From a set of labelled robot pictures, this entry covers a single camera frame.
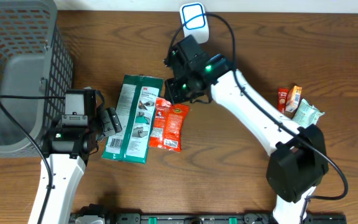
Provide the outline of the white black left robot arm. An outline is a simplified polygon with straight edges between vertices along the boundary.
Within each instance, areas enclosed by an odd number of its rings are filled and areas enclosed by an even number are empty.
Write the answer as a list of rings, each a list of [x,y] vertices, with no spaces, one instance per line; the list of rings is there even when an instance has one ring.
[[[113,107],[104,108],[94,89],[67,90],[64,111],[42,137],[40,182],[29,223],[68,223],[75,192],[92,152],[105,137],[121,132]]]

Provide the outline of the red stick packet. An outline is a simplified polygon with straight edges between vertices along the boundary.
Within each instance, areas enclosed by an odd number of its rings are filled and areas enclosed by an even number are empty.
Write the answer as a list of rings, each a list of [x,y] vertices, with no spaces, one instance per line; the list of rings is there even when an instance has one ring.
[[[289,92],[289,90],[287,88],[279,88],[278,89],[278,110],[282,114],[285,113],[288,92]]]

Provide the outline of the mint green snack packet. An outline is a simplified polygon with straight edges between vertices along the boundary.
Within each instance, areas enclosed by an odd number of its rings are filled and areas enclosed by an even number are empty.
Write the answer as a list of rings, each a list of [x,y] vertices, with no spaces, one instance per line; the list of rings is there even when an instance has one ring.
[[[307,128],[312,124],[316,124],[324,114],[325,112],[321,112],[314,105],[310,105],[305,99],[302,99],[292,120],[301,127]]]

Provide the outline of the green white packet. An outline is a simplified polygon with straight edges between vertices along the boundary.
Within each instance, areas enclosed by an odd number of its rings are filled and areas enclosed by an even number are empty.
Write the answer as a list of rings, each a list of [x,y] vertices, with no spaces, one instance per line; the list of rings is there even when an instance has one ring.
[[[162,78],[125,75],[116,106],[122,131],[108,137],[103,159],[145,164]]]

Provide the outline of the orange white small packet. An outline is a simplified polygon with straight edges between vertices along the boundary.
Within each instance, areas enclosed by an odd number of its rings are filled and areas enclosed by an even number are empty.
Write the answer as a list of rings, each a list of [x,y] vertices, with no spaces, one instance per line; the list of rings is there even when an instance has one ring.
[[[285,106],[285,111],[292,113],[294,112],[299,104],[300,104],[300,100],[301,100],[301,92],[302,92],[302,87],[300,86],[294,86],[287,95],[287,102],[286,102],[286,106]]]

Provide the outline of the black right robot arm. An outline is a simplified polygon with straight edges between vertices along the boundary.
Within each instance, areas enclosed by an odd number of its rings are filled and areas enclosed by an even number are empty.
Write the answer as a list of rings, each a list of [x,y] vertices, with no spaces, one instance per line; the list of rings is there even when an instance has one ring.
[[[173,70],[164,97],[172,103],[194,102],[210,90],[212,99],[230,111],[269,156],[266,178],[277,195],[275,221],[302,222],[305,199],[328,171],[321,130],[313,124],[303,128],[281,114],[231,61],[221,54],[209,56],[192,35],[169,47],[164,63]]]

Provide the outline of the red snack bag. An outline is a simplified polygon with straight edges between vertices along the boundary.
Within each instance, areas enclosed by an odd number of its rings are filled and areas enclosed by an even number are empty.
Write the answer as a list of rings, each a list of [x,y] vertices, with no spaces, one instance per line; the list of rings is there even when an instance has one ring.
[[[181,129],[189,112],[188,105],[173,105],[163,98],[157,98],[149,147],[181,151]]]

